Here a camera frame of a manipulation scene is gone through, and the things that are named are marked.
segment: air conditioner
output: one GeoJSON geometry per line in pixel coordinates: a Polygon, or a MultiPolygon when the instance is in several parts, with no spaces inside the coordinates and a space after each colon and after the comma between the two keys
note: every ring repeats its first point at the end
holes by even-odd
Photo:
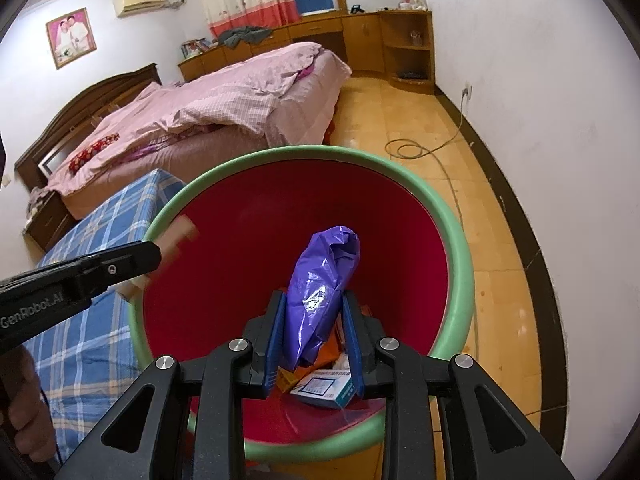
{"type": "Polygon", "coordinates": [[[116,15],[124,18],[140,12],[163,9],[167,3],[168,0],[115,0],[113,5],[116,8],[116,15]]]}

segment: human hand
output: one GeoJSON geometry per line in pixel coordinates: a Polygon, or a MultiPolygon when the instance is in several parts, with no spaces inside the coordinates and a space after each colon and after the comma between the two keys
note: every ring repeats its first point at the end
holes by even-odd
{"type": "MultiPolygon", "coordinates": [[[[15,447],[33,462],[46,462],[56,453],[56,433],[47,405],[40,399],[40,378],[31,354],[20,352],[22,384],[9,406],[8,416],[16,429],[15,447]]],[[[0,424],[4,422],[0,413],[0,424]]]]}

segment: pink blanket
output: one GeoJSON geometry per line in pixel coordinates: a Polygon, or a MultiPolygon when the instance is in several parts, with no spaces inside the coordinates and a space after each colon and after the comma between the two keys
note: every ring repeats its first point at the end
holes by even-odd
{"type": "MultiPolygon", "coordinates": [[[[159,137],[180,134],[197,125],[232,124],[257,137],[274,135],[274,128],[265,127],[267,117],[295,83],[298,73],[314,62],[320,49],[317,43],[294,43],[180,88],[151,83],[133,102],[100,122],[49,177],[46,189],[71,195],[124,160],[127,153],[159,137]],[[97,153],[75,175],[71,174],[68,165],[76,153],[116,133],[120,136],[117,142],[97,153]]],[[[286,131],[276,134],[287,136],[286,131]]],[[[266,140],[270,146],[278,141],[266,140]]]]}

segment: trash bin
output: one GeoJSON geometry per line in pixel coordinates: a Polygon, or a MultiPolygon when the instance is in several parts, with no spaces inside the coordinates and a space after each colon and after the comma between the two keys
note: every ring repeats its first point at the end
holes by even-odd
{"type": "MultiPolygon", "coordinates": [[[[444,200],[396,163],[334,146],[252,153],[181,190],[146,239],[180,214],[193,221],[198,238],[130,308],[141,368],[162,354],[201,357],[240,336],[247,320],[264,313],[271,293],[289,284],[311,235],[340,224],[361,245],[348,288],[387,335],[443,359],[464,346],[474,311],[464,233],[444,200]]],[[[331,411],[274,390],[268,400],[244,402],[249,460],[331,460],[384,437],[382,400],[331,411]]]]}

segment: wooden headboard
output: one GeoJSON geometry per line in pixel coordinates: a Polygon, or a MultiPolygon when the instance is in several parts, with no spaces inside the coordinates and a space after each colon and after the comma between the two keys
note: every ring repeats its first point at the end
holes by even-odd
{"type": "Polygon", "coordinates": [[[15,163],[29,190],[46,186],[49,175],[104,117],[132,102],[153,81],[160,83],[155,64],[100,81],[72,99],[15,163]]]}

